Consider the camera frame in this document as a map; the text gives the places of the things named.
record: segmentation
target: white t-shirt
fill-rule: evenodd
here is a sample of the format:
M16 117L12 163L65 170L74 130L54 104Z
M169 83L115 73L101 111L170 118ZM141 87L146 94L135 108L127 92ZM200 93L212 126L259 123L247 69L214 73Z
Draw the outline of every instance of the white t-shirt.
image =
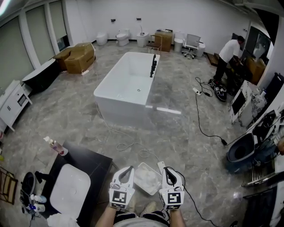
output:
M219 56L224 62L228 63L233 56L238 56L240 52L240 45L236 39L232 39L226 43L221 50Z
M167 227L163 223L146 218L131 218L117 222L114 227Z

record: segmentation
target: black pants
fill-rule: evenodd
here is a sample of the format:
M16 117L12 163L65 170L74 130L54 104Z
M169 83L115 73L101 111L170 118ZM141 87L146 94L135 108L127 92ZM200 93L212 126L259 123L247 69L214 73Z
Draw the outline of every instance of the black pants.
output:
M219 58L216 74L214 76L215 80L221 81L225 73L226 67L227 67L227 63L222 58Z
M114 218L114 224L116 224L117 222L126 220L126 219L131 219L131 218L136 218L136 214L129 213L129 212L116 211L115 218ZM161 222L164 225L170 226L169 223L165 220L165 215L161 211L155 211L150 214L144 214L143 218Z

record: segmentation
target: black hair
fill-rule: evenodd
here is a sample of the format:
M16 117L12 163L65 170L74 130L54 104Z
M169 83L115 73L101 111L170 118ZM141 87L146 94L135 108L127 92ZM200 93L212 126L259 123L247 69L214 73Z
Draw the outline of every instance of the black hair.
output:
M243 36L238 36L237 40L241 41L242 43L245 41Z

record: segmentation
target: forearm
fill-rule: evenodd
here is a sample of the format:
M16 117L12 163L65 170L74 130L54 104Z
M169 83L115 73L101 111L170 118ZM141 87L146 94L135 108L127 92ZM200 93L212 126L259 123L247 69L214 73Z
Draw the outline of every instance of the forearm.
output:
M170 227L185 227L185 222L179 209L170 211Z
M116 209L107 207L95 227L113 227Z

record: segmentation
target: white cabinet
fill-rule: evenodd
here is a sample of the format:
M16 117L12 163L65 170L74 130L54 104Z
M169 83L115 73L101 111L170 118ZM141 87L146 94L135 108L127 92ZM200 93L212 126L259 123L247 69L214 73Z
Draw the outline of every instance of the white cabinet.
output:
M19 81L13 81L6 89L5 94L0 97L0 118L13 131L13 124L23 108L31 102L25 94Z

